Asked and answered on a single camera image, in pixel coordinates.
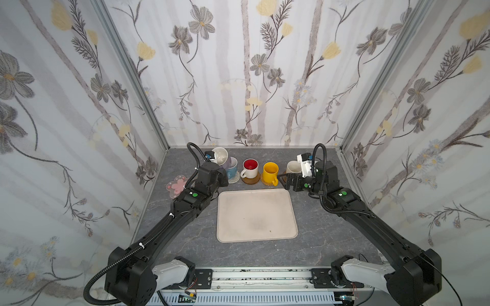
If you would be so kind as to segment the white grey round coaster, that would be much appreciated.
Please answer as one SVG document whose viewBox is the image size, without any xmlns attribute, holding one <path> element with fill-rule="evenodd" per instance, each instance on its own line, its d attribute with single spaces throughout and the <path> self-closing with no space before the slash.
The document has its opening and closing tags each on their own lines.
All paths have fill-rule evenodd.
<svg viewBox="0 0 490 306">
<path fill-rule="evenodd" d="M 237 172 L 235 176 L 233 176 L 233 177 L 231 177 L 231 178 L 229 178 L 229 179 L 228 179 L 228 183 L 229 183 L 229 184 L 235 184 L 235 183 L 237 183 L 237 182 L 238 182 L 240 179 L 241 179 L 241 175 L 240 175 L 240 173 L 239 173 L 239 172 Z"/>
</svg>

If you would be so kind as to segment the light blue mug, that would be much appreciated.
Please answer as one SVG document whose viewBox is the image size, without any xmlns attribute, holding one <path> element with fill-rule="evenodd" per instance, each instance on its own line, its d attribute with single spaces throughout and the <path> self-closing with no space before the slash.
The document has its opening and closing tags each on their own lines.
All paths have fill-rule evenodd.
<svg viewBox="0 0 490 306">
<path fill-rule="evenodd" d="M 235 157 L 229 157 L 227 162 L 228 162 L 227 175 L 229 179 L 236 175 L 238 162 Z"/>
</svg>

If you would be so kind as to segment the white grey small mug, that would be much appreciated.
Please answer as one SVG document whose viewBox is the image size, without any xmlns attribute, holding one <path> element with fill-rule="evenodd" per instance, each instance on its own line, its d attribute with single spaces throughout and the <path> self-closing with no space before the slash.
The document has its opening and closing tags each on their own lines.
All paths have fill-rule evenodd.
<svg viewBox="0 0 490 306">
<path fill-rule="evenodd" d="M 228 169 L 231 165 L 231 157 L 228 154 L 228 151 L 223 147 L 215 147 L 212 152 L 214 153 L 214 158 L 211 159 L 213 163 L 216 163 L 218 166 L 223 169 Z"/>
</svg>

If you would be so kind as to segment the yellow mug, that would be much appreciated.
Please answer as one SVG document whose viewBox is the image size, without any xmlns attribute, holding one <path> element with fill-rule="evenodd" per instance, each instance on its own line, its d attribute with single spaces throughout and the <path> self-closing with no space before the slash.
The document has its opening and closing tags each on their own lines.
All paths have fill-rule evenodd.
<svg viewBox="0 0 490 306">
<path fill-rule="evenodd" d="M 279 166 L 276 163 L 268 162 L 263 167 L 262 177 L 266 182 L 272 182 L 273 178 L 278 179 Z"/>
</svg>

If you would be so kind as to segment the woven rattan round coaster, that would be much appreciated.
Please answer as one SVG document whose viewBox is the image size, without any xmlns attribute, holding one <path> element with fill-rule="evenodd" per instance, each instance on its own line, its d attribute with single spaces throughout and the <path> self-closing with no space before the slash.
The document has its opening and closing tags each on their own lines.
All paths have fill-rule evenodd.
<svg viewBox="0 0 490 306">
<path fill-rule="evenodd" d="M 272 182 L 266 182 L 263 177 L 261 177 L 260 180 L 266 186 L 278 186 L 279 184 L 279 180 L 277 178 L 273 178 Z"/>
</svg>

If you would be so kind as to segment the brown round wooden coaster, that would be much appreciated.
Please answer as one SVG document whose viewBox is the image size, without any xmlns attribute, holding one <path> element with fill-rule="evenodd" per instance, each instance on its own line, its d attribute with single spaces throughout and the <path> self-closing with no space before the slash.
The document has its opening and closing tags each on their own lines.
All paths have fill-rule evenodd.
<svg viewBox="0 0 490 306">
<path fill-rule="evenodd" d="M 260 173 L 255 178 L 243 177 L 241 180 L 247 185 L 254 185 L 260 181 Z"/>
</svg>

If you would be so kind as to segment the red inside white mug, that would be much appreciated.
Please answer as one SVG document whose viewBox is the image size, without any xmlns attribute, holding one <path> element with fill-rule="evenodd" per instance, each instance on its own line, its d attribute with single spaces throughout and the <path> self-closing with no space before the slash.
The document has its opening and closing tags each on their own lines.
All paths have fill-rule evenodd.
<svg viewBox="0 0 490 306">
<path fill-rule="evenodd" d="M 242 179 L 254 179 L 259 172 L 259 163 L 256 159 L 246 159 L 243 164 L 243 170 L 241 172 Z"/>
</svg>

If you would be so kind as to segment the pink flower shaped coaster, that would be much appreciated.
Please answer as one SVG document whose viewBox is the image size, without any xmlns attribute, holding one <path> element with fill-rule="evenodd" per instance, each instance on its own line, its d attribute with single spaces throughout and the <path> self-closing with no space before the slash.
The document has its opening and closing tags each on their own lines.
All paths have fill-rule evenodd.
<svg viewBox="0 0 490 306">
<path fill-rule="evenodd" d="M 173 181 L 167 183 L 166 190 L 169 192 L 171 199 L 177 198 L 186 188 L 187 178 L 183 175 L 178 175 Z"/>
</svg>

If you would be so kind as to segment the glossy dark brown round coaster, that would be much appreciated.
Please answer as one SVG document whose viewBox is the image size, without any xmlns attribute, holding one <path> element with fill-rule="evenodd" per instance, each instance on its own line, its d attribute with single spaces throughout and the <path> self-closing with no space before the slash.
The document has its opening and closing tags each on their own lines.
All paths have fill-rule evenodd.
<svg viewBox="0 0 490 306">
<path fill-rule="evenodd" d="M 287 185 L 288 174 L 287 173 L 283 173 L 283 174 L 281 174 L 281 175 L 278 176 L 278 179 L 281 182 L 281 184 L 283 185 L 283 187 L 285 187 Z"/>
</svg>

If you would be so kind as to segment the beige plastic tray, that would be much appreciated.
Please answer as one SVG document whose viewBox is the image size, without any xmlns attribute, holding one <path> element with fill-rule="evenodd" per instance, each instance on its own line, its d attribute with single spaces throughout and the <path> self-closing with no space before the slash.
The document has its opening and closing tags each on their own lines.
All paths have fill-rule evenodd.
<svg viewBox="0 0 490 306">
<path fill-rule="evenodd" d="M 293 239 L 298 236 L 290 193 L 284 189 L 226 191 L 218 196 L 221 243 Z"/>
</svg>

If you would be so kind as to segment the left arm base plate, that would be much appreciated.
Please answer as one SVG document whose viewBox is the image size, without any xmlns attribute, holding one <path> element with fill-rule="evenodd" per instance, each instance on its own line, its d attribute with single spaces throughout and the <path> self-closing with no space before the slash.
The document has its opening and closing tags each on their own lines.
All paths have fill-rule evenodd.
<svg viewBox="0 0 490 306">
<path fill-rule="evenodd" d="M 212 269 L 193 269 L 186 276 L 184 288 L 185 290 L 211 289 L 212 280 Z"/>
</svg>

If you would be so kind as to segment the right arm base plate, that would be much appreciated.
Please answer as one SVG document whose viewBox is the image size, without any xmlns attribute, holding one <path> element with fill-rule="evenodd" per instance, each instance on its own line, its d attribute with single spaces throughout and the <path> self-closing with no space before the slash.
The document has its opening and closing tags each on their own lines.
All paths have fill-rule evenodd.
<svg viewBox="0 0 490 306">
<path fill-rule="evenodd" d="M 331 278 L 330 268 L 316 268 L 311 269 L 310 283 L 314 285 L 315 289 L 354 289 L 364 288 L 362 283 L 348 283 L 341 280 L 339 284 L 335 284 Z"/>
</svg>

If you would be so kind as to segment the aluminium mounting rail frame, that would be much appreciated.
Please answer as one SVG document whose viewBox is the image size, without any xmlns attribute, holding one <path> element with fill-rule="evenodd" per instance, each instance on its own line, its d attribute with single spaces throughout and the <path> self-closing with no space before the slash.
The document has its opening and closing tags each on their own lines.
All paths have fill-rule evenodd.
<svg viewBox="0 0 490 306">
<path fill-rule="evenodd" d="M 188 272 L 193 269 L 195 269 L 194 265 L 182 258 L 155 266 L 152 269 L 157 278 L 155 292 L 172 286 L 183 287 Z M 107 270 L 108 267 L 101 272 L 102 276 Z M 218 269 L 213 270 L 211 289 L 199 290 L 285 291 L 305 288 L 311 284 L 310 279 L 311 269 Z"/>
</svg>

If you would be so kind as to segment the aluminium corner post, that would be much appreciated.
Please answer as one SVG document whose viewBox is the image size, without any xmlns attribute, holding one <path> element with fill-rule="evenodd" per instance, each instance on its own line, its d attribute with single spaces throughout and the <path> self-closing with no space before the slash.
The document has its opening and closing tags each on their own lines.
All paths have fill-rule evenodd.
<svg viewBox="0 0 490 306">
<path fill-rule="evenodd" d="M 390 54 L 385 60 L 380 73 L 376 77 L 373 86 L 367 92 L 359 111 L 354 117 L 353 122 L 344 137 L 342 145 L 339 147 L 341 152 L 346 151 L 353 143 L 355 136 L 361 129 L 362 123 L 368 117 L 370 109 L 374 105 L 376 98 L 384 88 L 390 75 L 395 70 L 396 65 L 401 60 L 403 53 L 406 51 L 409 43 L 415 36 L 432 3 L 432 1 L 417 1 L 412 13 L 408 16 L 407 22 L 400 32 L 398 39 L 396 39 L 393 49 L 390 51 Z"/>
<path fill-rule="evenodd" d="M 116 56 L 125 71 L 126 76 L 129 78 L 132 87 L 135 89 L 137 97 L 141 103 L 141 106 L 150 122 L 160 147 L 167 152 L 170 149 L 170 145 L 161 129 L 160 123 L 151 107 L 151 103 L 144 91 L 144 87 L 141 83 L 136 67 L 133 65 L 133 61 L 128 53 L 128 50 L 119 35 L 116 25 L 114 24 L 112 17 L 108 11 L 107 5 L 104 1 L 91 0 L 91 5 L 94 8 L 99 21 L 102 24 L 103 29 L 109 37 L 109 42 L 116 52 Z"/>
</svg>

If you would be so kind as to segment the aluminium corner post right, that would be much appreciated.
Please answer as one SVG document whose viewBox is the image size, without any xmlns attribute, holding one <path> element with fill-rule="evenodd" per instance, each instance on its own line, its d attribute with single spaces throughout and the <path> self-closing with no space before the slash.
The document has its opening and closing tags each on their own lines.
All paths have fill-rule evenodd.
<svg viewBox="0 0 490 306">
<path fill-rule="evenodd" d="M 353 143 L 355 136 L 361 129 L 362 123 L 368 117 L 370 109 L 374 105 L 376 98 L 384 88 L 390 75 L 395 70 L 396 65 L 401 60 L 403 53 L 406 51 L 409 43 L 415 36 L 432 3 L 432 1 L 417 1 L 412 13 L 408 16 L 407 22 L 400 32 L 398 39 L 396 39 L 393 49 L 390 51 L 390 54 L 385 60 L 380 73 L 376 77 L 373 86 L 367 92 L 359 111 L 354 117 L 353 122 L 344 137 L 342 145 L 339 147 L 341 152 L 346 151 Z"/>
</svg>

